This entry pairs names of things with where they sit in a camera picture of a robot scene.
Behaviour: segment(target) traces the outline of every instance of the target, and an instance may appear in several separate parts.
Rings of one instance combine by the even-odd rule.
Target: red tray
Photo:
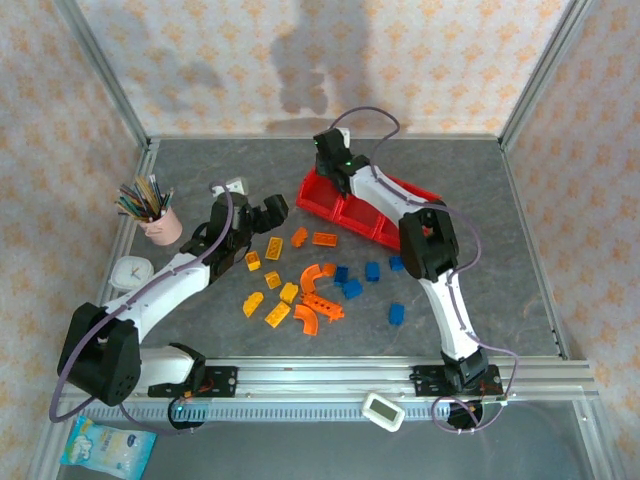
[[[438,200],[435,193],[421,190],[410,183],[389,176],[405,190],[424,198],[427,201]],[[309,172],[300,185],[296,205],[331,223],[341,225],[349,230],[364,235],[382,245],[400,251],[398,227],[364,200],[349,195],[342,198],[331,180],[321,177],[315,168]]]

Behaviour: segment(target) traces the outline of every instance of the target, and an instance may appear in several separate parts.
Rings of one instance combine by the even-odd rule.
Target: patterned wall
[[[0,31],[0,476],[22,479],[138,153],[52,1],[3,2]]]
[[[569,0],[79,3],[149,134],[282,136],[498,134]]]
[[[600,1],[509,154],[562,320],[640,472],[640,11]]]

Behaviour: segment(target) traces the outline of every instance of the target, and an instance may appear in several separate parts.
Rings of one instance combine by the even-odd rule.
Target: toy block
[[[333,277],[333,283],[336,285],[344,285],[349,281],[349,267],[342,265],[336,268],[336,274]]]
[[[347,297],[347,300],[351,300],[362,293],[362,285],[357,278],[354,278],[342,285],[342,293]]]
[[[394,272],[404,269],[404,263],[402,263],[402,257],[397,255],[393,257],[389,257],[389,267]]]
[[[364,267],[364,276],[367,282],[377,282],[380,280],[380,265],[378,262],[367,262]]]
[[[298,294],[298,286],[294,283],[287,282],[280,291],[280,300],[287,303],[293,303]]]
[[[404,305],[392,303],[389,310],[389,323],[391,325],[400,326],[404,322]]]
[[[321,247],[335,247],[338,244],[338,236],[332,233],[316,232],[313,234],[311,243]]]
[[[280,281],[280,275],[278,275],[278,272],[269,272],[264,276],[264,278],[267,281],[269,290],[273,290],[274,288],[282,285],[282,282]]]
[[[304,322],[302,333],[313,336],[318,334],[318,317],[314,311],[306,305],[296,305],[296,310],[293,312],[293,318]]]
[[[271,325],[273,328],[276,328],[278,325],[280,325],[280,322],[284,320],[284,317],[289,315],[290,311],[291,307],[289,305],[284,302],[280,302],[278,303],[278,305],[276,305],[276,308],[271,310],[271,313],[267,315],[267,318],[265,318],[264,321]]]
[[[262,294],[262,292],[253,292],[251,295],[249,295],[249,298],[244,301],[244,304],[242,305],[242,311],[247,316],[247,318],[253,315],[253,312],[256,311],[256,308],[258,308],[258,305],[262,303],[262,300],[264,300],[264,295]]]
[[[293,234],[293,237],[291,237],[291,245],[293,245],[296,248],[300,248],[308,236],[309,236],[309,232],[307,231],[306,228],[304,227],[298,228],[298,230],[296,230],[296,233]]]
[[[319,297],[315,293],[303,293],[300,295],[300,300],[311,310],[318,313],[322,313],[329,317],[329,323],[339,318],[344,317],[342,306],[338,303],[333,303],[326,298]]]
[[[267,253],[264,258],[267,260],[278,260],[280,258],[280,254],[282,253],[282,245],[284,241],[278,237],[271,237],[269,240],[269,245],[267,246]]]
[[[320,270],[320,266],[317,263],[307,267],[300,276],[300,288],[304,293],[315,292],[315,281],[322,276],[322,270]]]
[[[334,277],[336,275],[336,266],[333,263],[325,263],[322,266],[322,274],[325,277]]]
[[[260,268],[260,257],[258,256],[258,252],[253,251],[247,253],[244,259],[247,261],[247,267],[249,267],[250,272]]]

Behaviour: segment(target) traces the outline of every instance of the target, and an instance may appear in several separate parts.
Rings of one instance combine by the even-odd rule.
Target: blue lego brick
[[[393,270],[394,272],[397,272],[398,270],[403,270],[404,263],[402,263],[402,257],[400,257],[399,255],[394,257],[389,257],[389,266],[391,267],[391,270]]]
[[[333,283],[336,285],[344,285],[349,281],[349,267],[339,266],[336,268],[336,274],[333,277]]]
[[[378,262],[367,262],[367,265],[364,267],[364,276],[367,282],[377,282],[380,280],[380,265],[378,265]]]
[[[404,322],[404,305],[392,303],[391,309],[389,309],[389,323],[400,326],[402,322]]]
[[[347,300],[351,300],[362,293],[362,285],[357,278],[354,278],[342,286],[342,293],[347,297]]]

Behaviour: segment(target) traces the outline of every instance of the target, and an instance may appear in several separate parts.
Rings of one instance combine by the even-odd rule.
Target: alarm clock
[[[111,271],[109,283],[116,290],[135,290],[153,277],[153,265],[146,258],[127,255],[118,259]]]

